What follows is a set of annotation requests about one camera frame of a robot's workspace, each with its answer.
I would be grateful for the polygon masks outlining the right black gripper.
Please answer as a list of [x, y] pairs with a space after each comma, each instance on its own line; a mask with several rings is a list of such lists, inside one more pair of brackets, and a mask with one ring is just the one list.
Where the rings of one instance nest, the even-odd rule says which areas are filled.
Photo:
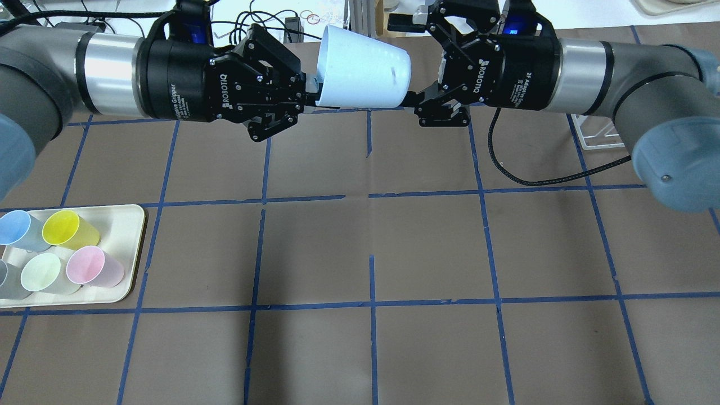
[[442, 47], [439, 79], [407, 93], [422, 127], [464, 127], [468, 106], [543, 110], [560, 77], [561, 44], [531, 1], [435, 1], [424, 15], [389, 15], [391, 32], [427, 32]]

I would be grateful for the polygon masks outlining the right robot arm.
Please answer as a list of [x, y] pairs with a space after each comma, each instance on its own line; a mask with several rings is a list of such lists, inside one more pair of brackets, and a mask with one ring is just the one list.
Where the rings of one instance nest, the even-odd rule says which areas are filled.
[[467, 107], [609, 118], [661, 204], [678, 211], [719, 203], [718, 59], [678, 44], [558, 38], [531, 1], [435, 1], [392, 13], [388, 30], [429, 33], [442, 47], [439, 79], [408, 92], [423, 127], [462, 127]]

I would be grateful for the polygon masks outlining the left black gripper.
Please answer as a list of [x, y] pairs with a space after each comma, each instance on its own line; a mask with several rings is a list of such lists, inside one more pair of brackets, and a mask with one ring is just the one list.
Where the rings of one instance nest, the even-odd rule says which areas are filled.
[[137, 52], [137, 85], [149, 117], [190, 122], [222, 119], [264, 141], [317, 108], [321, 82], [263, 26], [236, 46], [213, 44], [213, 1], [177, 1], [154, 21]]

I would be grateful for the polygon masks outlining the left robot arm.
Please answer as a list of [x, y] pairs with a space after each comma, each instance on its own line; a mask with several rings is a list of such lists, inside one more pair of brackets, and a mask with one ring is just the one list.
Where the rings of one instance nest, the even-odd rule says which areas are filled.
[[247, 126], [264, 141], [316, 107], [295, 54], [252, 24], [236, 46], [216, 48], [213, 1], [178, 1], [153, 18], [144, 38], [95, 29], [39, 26], [38, 18], [92, 11], [38, 11], [2, 22], [1, 193], [25, 182], [38, 155], [75, 113]]

